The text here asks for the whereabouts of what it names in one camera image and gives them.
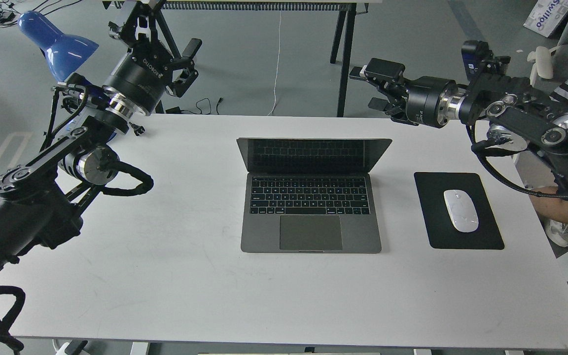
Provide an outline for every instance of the cardboard box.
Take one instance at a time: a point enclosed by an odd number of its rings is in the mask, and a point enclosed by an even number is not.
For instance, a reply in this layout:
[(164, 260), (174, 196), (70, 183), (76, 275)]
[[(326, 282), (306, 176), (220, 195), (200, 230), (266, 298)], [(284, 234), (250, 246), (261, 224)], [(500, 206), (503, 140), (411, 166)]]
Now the cardboard box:
[(538, 0), (523, 26), (549, 37), (568, 14), (568, 0)]

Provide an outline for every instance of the person's arm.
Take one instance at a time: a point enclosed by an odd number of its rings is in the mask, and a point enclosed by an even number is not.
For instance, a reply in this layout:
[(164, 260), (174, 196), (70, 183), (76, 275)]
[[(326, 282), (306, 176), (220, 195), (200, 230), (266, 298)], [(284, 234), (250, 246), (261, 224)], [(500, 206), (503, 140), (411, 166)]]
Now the person's arm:
[[(535, 189), (543, 193), (556, 193), (555, 186), (548, 186), (545, 188)], [(556, 220), (558, 222), (568, 224), (568, 201), (560, 200), (559, 198), (550, 197), (536, 197), (530, 195), (530, 200), (536, 213), (546, 218)]]

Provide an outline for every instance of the table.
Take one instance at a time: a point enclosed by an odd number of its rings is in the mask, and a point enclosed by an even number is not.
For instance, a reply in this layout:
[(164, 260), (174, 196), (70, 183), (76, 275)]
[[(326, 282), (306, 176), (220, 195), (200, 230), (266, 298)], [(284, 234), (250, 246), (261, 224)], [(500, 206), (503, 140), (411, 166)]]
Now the table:
[[(36, 247), (0, 272), (0, 284), (27, 293), (13, 335), (568, 349), (568, 285), (532, 205), (486, 173), (458, 122), (442, 130), (382, 118), (154, 114), (138, 122), (144, 137), (111, 145), (155, 187), (99, 196), (81, 236)], [(370, 173), (383, 251), (242, 252), (238, 137), (393, 139)], [(510, 159), (493, 163), (520, 182)], [(478, 173), (505, 248), (431, 248), (416, 171)], [(59, 183), (75, 185), (62, 173)]]
[[(337, 102), (336, 117), (343, 117), (345, 110), (345, 96), (348, 88), (348, 75), (350, 74), (350, 54), (352, 53), (352, 38), (354, 37), (354, 19), (356, 17), (356, 3), (363, 2), (365, 11), (369, 3), (380, 3), (382, 0), (170, 0), (164, 4), (163, 9), (180, 10), (240, 10), (240, 11), (338, 11), (339, 16), (334, 30), (334, 40), (330, 52), (330, 63), (336, 63), (343, 25), (345, 36), (343, 38), (343, 62), (341, 63), (341, 78), (339, 80), (339, 98)], [(110, 1), (104, 1), (105, 9)], [(115, 7), (120, 8), (123, 1), (113, 1)], [(162, 106), (156, 113), (163, 113)]]

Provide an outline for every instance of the robotis logo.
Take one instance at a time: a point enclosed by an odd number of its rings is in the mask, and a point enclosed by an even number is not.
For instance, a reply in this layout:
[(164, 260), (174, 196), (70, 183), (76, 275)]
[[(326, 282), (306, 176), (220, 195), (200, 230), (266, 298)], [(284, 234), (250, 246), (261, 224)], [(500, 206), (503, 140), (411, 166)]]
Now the robotis logo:
[(541, 15), (541, 17), (539, 17), (538, 20), (536, 21), (536, 27), (539, 28), (543, 27), (543, 22), (545, 22), (546, 20), (548, 20), (548, 18), (550, 18), (550, 16), (552, 16), (552, 12), (559, 4), (560, 0), (552, 0), (549, 6), (547, 6), (547, 10), (545, 10), (545, 13), (543, 13), (543, 15)]
[(153, 67), (153, 65), (151, 63), (149, 63), (146, 58), (144, 58), (144, 65), (151, 70), (151, 72), (153, 72), (153, 74), (155, 74), (157, 76), (157, 78), (162, 78), (162, 76), (164, 76), (163, 74), (161, 74), (155, 67)]

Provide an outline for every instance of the lamp shade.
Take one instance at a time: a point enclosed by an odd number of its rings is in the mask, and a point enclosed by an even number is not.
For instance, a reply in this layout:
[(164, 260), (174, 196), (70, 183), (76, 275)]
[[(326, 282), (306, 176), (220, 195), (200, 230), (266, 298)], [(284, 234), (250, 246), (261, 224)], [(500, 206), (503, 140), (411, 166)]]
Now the lamp shade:
[(98, 49), (92, 40), (64, 34), (36, 11), (22, 14), (18, 24), (21, 32), (45, 52), (47, 66), (56, 81), (65, 81)]

